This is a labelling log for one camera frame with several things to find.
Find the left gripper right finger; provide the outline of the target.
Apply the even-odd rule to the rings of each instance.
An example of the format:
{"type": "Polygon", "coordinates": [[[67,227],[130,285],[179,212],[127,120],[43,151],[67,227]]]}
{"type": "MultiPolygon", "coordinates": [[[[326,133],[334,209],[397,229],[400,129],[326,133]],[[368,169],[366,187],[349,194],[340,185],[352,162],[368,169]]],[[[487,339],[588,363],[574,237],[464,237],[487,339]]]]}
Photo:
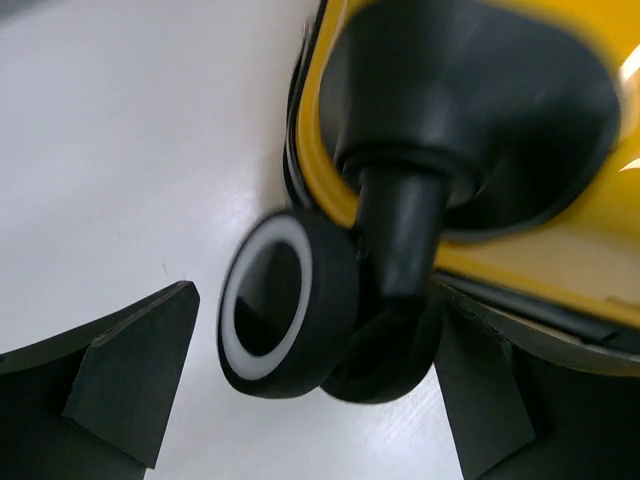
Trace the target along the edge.
{"type": "Polygon", "coordinates": [[[466,479],[636,479],[639,358],[445,290],[435,361],[466,479]]]}

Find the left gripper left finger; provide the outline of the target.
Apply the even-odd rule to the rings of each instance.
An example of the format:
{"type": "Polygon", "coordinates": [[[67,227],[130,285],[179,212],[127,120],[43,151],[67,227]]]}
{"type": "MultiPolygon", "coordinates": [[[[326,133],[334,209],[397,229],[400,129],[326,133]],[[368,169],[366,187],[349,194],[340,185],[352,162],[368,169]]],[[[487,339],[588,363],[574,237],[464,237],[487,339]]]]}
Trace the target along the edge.
{"type": "Polygon", "coordinates": [[[198,314],[176,282],[1,356],[4,479],[142,479],[155,467],[198,314]]]}

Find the yellow Pikachu suitcase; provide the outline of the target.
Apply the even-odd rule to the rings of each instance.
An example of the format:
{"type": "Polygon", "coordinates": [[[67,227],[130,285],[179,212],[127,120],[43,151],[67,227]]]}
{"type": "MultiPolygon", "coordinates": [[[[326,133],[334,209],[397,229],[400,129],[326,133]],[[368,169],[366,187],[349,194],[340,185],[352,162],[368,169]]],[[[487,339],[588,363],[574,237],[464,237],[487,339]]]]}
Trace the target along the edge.
{"type": "Polygon", "coordinates": [[[329,1],[291,100],[297,205],[220,299],[234,389],[398,398],[456,302],[634,352],[637,2],[329,1]]]}

